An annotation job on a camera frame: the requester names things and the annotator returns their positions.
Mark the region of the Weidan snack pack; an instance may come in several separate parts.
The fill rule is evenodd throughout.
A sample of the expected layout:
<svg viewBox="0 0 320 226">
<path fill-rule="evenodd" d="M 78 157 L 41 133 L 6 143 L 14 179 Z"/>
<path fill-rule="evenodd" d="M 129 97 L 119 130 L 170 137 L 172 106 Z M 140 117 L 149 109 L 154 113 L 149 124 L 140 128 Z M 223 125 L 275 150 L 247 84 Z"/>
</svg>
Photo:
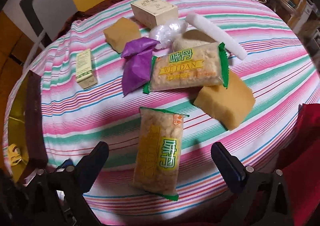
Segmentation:
<svg viewBox="0 0 320 226">
<path fill-rule="evenodd" d="M 152 57 L 151 79 L 143 93 L 178 88 L 229 84 L 229 64 L 225 44 L 209 43 Z"/>
<path fill-rule="evenodd" d="M 171 201 L 178 200 L 176 184 L 186 114 L 140 108 L 138 152 L 132 184 Z"/>
</svg>

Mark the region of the purple plastic packet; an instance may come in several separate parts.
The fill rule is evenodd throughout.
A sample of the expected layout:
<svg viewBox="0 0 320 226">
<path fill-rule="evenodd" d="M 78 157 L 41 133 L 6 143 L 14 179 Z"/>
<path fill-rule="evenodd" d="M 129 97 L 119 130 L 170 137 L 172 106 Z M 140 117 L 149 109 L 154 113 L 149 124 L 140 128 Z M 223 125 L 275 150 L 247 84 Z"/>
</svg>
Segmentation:
<svg viewBox="0 0 320 226">
<path fill-rule="evenodd" d="M 135 91 L 150 81 L 152 53 L 159 41 L 141 37 L 127 42 L 121 58 L 125 59 L 121 81 L 123 95 Z"/>
</svg>

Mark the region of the red fabric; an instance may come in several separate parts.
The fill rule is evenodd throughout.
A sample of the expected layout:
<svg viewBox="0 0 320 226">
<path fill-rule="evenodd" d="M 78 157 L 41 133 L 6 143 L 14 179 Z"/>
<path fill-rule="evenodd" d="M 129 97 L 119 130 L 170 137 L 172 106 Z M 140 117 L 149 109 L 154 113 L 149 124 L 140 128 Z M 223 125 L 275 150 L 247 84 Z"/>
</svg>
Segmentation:
<svg viewBox="0 0 320 226">
<path fill-rule="evenodd" d="M 294 225 L 305 225 L 319 205 L 319 115 L 319 104 L 301 106 L 293 140 L 276 164 L 287 183 Z"/>
</svg>

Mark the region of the tan sponge block large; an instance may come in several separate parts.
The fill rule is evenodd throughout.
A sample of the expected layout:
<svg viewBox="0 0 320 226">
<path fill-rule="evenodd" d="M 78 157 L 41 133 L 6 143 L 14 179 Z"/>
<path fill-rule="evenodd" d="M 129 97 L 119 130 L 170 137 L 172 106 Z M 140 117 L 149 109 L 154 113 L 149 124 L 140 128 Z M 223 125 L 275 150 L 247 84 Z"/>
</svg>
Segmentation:
<svg viewBox="0 0 320 226">
<path fill-rule="evenodd" d="M 227 130 L 236 129 L 249 115 L 255 104 L 252 90 L 233 71 L 229 72 L 228 87 L 204 86 L 194 105 L 218 120 Z"/>
</svg>

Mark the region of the yellow plush toy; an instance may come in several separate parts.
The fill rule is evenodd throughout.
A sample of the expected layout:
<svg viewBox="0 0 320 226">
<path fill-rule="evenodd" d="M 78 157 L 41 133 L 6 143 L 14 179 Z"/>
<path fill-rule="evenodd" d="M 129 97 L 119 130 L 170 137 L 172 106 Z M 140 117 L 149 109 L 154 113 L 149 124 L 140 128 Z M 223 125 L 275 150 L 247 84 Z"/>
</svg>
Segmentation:
<svg viewBox="0 0 320 226">
<path fill-rule="evenodd" d="M 10 166 L 15 166 L 22 161 L 20 149 L 17 147 L 16 144 L 9 145 L 7 148 L 7 152 Z"/>
</svg>

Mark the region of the gold metal tin tray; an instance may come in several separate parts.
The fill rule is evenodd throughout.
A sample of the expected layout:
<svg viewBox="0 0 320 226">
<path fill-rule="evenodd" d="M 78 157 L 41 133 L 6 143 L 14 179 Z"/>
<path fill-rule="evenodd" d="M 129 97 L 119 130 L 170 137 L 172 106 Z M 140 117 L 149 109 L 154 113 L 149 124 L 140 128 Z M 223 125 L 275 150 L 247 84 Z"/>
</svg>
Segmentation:
<svg viewBox="0 0 320 226">
<path fill-rule="evenodd" d="M 21 162 L 10 166 L 14 182 L 22 182 L 35 169 L 44 169 L 48 163 L 42 133 L 40 83 L 41 77 L 29 71 L 9 113 L 8 146 L 16 144 L 22 155 Z"/>
</svg>

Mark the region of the small yellow-green carton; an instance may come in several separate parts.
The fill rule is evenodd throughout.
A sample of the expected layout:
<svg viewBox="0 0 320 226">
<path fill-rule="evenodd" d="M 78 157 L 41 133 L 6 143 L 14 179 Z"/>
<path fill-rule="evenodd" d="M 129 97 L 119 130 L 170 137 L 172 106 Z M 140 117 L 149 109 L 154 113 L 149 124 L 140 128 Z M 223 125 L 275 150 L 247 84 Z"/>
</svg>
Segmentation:
<svg viewBox="0 0 320 226">
<path fill-rule="evenodd" d="M 75 80 L 82 89 L 88 89 L 98 82 L 93 73 L 90 49 L 81 51 L 76 55 Z"/>
</svg>

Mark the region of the striped pink green bedsheet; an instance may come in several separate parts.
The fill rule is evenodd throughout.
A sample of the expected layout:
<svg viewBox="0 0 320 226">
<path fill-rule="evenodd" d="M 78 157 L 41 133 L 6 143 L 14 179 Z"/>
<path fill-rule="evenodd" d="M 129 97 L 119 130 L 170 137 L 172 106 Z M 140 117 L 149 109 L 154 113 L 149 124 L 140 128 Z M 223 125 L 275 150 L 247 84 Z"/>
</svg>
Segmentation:
<svg viewBox="0 0 320 226">
<path fill-rule="evenodd" d="M 226 131 L 193 105 L 197 88 L 124 96 L 124 60 L 103 34 L 121 17 L 133 18 L 125 0 L 84 21 L 49 45 L 31 64 L 41 77 L 42 132 L 48 164 L 78 162 L 100 141 L 110 155 L 85 199 L 106 225 L 142 225 L 190 216 L 228 195 L 210 156 L 221 141 L 244 164 L 271 168 L 271 160 L 291 141 L 302 104 L 319 102 L 319 74 L 294 32 L 272 10 L 253 0 L 166 0 L 179 17 L 198 13 L 227 32 L 248 53 L 230 57 L 230 66 L 253 91 L 255 105 L 244 122 Z M 76 82 L 76 55 L 91 50 L 97 84 Z M 140 107 L 186 114 L 178 174 L 178 201 L 132 186 L 139 140 Z"/>
</svg>

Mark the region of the tan sponge block small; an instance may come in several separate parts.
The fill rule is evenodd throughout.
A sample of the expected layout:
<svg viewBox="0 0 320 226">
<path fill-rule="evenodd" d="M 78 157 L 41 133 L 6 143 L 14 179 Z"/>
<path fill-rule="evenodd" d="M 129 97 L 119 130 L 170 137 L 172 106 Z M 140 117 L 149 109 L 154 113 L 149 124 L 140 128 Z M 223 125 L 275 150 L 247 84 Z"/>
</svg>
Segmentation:
<svg viewBox="0 0 320 226">
<path fill-rule="evenodd" d="M 139 25 L 124 17 L 106 28 L 103 33 L 106 42 L 119 54 L 122 53 L 127 42 L 141 38 Z"/>
</svg>

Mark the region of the white foam stick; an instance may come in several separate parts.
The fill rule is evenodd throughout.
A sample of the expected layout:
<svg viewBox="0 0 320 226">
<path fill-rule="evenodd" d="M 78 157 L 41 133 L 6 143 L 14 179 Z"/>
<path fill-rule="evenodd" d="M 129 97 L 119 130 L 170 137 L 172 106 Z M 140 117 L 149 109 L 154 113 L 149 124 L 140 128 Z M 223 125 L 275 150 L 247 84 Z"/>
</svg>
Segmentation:
<svg viewBox="0 0 320 226">
<path fill-rule="evenodd" d="M 246 58 L 247 51 L 229 34 L 227 34 L 224 30 L 222 30 L 214 23 L 210 22 L 204 16 L 196 13 L 191 13 L 186 16 L 185 21 L 199 31 L 214 39 L 216 42 L 223 42 L 225 44 L 225 48 L 238 59 L 244 60 Z"/>
</svg>

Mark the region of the white crumpled plastic bag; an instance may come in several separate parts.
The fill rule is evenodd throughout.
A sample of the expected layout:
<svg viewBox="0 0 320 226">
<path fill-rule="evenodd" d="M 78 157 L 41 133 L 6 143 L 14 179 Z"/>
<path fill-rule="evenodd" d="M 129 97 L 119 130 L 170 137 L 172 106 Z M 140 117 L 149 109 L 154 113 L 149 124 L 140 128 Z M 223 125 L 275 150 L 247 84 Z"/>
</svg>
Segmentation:
<svg viewBox="0 0 320 226">
<path fill-rule="evenodd" d="M 159 43 L 155 49 L 165 49 L 172 45 L 174 40 L 187 31 L 188 24 L 184 20 L 170 20 L 165 24 L 153 27 L 149 32 L 149 38 Z"/>
</svg>

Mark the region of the cream cardboard box large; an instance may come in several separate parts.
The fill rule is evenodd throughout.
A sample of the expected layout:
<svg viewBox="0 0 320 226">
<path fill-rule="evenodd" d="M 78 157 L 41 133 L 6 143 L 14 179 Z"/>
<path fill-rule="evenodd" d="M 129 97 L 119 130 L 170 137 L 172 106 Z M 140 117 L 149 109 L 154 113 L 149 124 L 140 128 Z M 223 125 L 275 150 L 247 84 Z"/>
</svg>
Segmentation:
<svg viewBox="0 0 320 226">
<path fill-rule="evenodd" d="M 135 19 L 149 29 L 178 19 L 178 7 L 164 0 L 136 0 L 131 8 Z"/>
</svg>

